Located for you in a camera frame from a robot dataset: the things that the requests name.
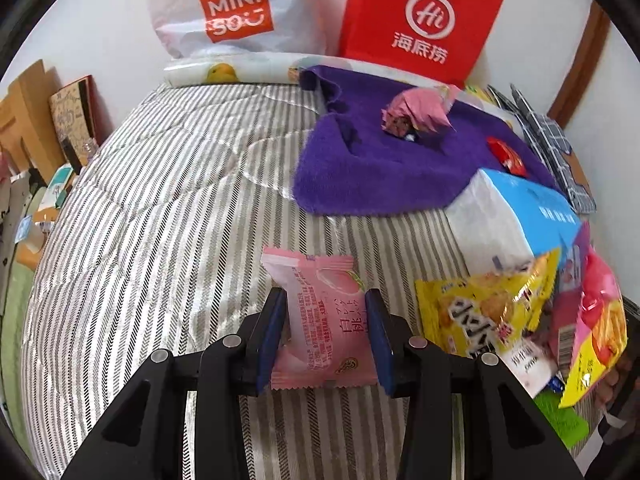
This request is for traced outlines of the green snack packet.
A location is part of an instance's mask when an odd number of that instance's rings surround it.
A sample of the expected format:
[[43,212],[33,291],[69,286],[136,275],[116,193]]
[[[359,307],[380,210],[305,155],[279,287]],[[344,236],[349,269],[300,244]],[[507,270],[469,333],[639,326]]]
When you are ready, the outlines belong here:
[[548,420],[555,433],[570,450],[588,437],[589,425],[574,408],[561,408],[561,396],[550,389],[544,389],[534,397],[534,402]]

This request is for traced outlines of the yellow chips snack bag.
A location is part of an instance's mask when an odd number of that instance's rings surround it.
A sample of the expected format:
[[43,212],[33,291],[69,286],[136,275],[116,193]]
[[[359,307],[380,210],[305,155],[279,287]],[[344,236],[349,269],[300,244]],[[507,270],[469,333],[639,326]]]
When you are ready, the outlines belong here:
[[539,324],[554,291],[561,251],[546,252],[517,268],[414,282],[426,339],[455,356],[503,354]]

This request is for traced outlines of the pink yellow fries bag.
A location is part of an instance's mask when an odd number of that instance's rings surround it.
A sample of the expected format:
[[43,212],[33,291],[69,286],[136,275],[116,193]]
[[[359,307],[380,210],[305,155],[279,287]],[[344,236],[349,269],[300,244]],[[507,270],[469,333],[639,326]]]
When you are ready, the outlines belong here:
[[592,247],[585,222],[566,250],[553,298],[549,344],[564,382],[559,407],[571,408],[590,393],[627,341],[620,286]]

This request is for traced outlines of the pink peach snack packet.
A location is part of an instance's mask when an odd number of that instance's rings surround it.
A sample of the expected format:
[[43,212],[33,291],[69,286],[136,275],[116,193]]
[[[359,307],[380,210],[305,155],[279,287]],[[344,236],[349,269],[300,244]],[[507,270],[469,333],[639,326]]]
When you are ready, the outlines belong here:
[[354,258],[266,247],[260,262],[288,300],[288,332],[270,386],[284,390],[376,384],[364,289]]

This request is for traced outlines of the small red snack packet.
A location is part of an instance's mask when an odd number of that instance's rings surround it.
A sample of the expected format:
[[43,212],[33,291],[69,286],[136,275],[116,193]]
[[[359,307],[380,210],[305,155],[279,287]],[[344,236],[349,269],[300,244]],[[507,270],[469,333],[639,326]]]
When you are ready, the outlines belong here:
[[493,136],[486,139],[487,146],[491,154],[494,155],[498,163],[512,176],[521,178],[527,177],[526,167],[520,155],[512,150],[506,142],[503,142]]

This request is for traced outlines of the pink crinkled snack packet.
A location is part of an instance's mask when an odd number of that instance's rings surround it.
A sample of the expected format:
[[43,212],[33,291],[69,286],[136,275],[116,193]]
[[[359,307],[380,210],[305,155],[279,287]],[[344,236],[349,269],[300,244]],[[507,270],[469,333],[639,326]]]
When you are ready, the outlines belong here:
[[448,114],[459,89],[454,86],[410,88],[381,110],[382,129],[394,138],[421,142],[452,128]]

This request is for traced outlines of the pale pink cake packet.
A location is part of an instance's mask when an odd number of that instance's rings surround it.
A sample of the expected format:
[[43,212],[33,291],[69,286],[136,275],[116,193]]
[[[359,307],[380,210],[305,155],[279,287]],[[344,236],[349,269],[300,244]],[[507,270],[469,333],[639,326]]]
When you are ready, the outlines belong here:
[[547,387],[558,371],[552,356],[528,338],[520,338],[513,344],[498,342],[497,352],[532,399]]

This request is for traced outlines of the grey striped quilt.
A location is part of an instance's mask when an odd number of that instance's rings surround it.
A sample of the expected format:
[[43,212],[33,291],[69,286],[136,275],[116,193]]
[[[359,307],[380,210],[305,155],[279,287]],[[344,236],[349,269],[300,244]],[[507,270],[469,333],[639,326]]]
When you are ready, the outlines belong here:
[[57,479],[152,351],[205,348],[259,310],[266,245],[349,254],[390,310],[416,316],[414,282],[458,272],[439,212],[320,218],[292,173],[321,110],[288,84],[162,87],[82,173],[53,228],[22,341],[26,434]]

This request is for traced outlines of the blue tissue pack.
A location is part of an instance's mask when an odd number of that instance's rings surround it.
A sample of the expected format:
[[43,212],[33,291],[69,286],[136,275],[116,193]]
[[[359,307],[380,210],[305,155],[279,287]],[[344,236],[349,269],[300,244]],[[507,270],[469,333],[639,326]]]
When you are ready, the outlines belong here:
[[491,169],[477,170],[445,214],[469,274],[515,268],[555,248],[565,255],[580,229],[562,194]]

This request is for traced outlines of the blue plaid folded cloth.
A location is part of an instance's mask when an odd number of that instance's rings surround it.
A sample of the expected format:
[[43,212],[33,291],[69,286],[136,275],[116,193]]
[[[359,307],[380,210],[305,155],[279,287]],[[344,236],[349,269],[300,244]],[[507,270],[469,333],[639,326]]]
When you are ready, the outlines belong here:
[[496,88],[488,86],[489,94],[504,110],[520,122],[529,147],[546,165],[570,206],[581,216],[597,211],[588,180],[561,126],[548,116],[536,112],[518,88],[511,86],[507,98]]

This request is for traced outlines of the brown patterned book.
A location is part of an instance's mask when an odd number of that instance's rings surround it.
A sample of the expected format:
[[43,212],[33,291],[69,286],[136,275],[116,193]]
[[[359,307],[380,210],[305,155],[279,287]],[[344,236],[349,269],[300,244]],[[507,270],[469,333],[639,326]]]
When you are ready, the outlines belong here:
[[92,94],[93,78],[87,75],[66,84],[48,99],[58,143],[76,169],[88,165],[100,143],[96,137]]

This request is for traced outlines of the wooden headboard furniture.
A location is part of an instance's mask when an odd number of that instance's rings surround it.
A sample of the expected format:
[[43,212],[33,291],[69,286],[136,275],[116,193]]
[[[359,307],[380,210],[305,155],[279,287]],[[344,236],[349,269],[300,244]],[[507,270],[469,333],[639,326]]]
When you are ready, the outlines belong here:
[[48,184],[66,159],[52,122],[53,70],[32,63],[1,96],[1,153],[14,174],[35,169]]

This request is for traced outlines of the duck print rolled sheet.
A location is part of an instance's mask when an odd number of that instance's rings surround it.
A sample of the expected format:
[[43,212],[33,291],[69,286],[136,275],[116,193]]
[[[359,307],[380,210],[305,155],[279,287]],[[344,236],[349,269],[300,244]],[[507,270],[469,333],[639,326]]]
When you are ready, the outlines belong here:
[[317,65],[351,70],[418,87],[431,88],[442,84],[441,81],[384,65],[336,56],[285,52],[241,52],[176,58],[165,66],[164,76],[173,87],[199,84],[298,84],[299,73]]

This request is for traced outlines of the red Haidilao paper bag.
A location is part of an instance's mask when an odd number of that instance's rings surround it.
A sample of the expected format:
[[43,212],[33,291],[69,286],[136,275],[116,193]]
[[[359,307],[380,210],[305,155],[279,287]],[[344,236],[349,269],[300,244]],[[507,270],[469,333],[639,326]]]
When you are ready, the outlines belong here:
[[503,0],[347,0],[338,55],[462,84]]

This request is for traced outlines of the wooden door frame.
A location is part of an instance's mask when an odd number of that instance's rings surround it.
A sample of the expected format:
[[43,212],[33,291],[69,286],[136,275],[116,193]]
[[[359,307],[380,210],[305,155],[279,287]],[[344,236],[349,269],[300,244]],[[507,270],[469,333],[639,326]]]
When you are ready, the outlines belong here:
[[611,20],[608,14],[592,0],[574,60],[548,110],[548,116],[561,128],[568,125],[582,102],[582,97],[598,67],[610,27]]

